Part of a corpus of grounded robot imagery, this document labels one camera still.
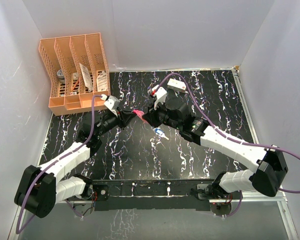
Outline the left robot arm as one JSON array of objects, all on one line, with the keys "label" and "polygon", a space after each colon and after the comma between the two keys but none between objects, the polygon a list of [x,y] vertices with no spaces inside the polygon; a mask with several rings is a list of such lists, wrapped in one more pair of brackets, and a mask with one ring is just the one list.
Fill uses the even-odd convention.
[{"label": "left robot arm", "polygon": [[102,114],[86,114],[82,119],[72,145],[52,160],[40,165],[28,166],[21,177],[14,203],[39,218],[46,217],[55,204],[79,196],[83,200],[93,195],[89,178],[76,174],[64,177],[85,162],[102,145],[101,136],[119,127],[123,129],[136,117],[130,110],[119,109],[116,114],[110,110]]}]

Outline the blue key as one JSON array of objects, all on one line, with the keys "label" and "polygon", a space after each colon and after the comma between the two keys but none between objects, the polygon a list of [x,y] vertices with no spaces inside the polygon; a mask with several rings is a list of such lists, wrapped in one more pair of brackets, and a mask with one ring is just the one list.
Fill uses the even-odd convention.
[{"label": "blue key", "polygon": [[165,135],[165,133],[160,128],[155,128],[154,132],[159,135],[161,138],[169,140],[169,138]]}]

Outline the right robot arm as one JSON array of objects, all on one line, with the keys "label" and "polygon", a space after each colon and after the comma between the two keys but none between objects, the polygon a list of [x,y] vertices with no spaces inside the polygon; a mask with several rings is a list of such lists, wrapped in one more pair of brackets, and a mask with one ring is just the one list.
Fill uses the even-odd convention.
[{"label": "right robot arm", "polygon": [[249,146],[241,139],[231,141],[232,135],[219,134],[207,120],[190,113],[187,104],[178,98],[164,101],[150,96],[142,118],[154,128],[160,125],[174,128],[186,141],[216,150],[246,167],[242,171],[221,172],[212,184],[198,190],[199,194],[223,199],[236,191],[256,190],[275,197],[288,172],[281,151]]}]

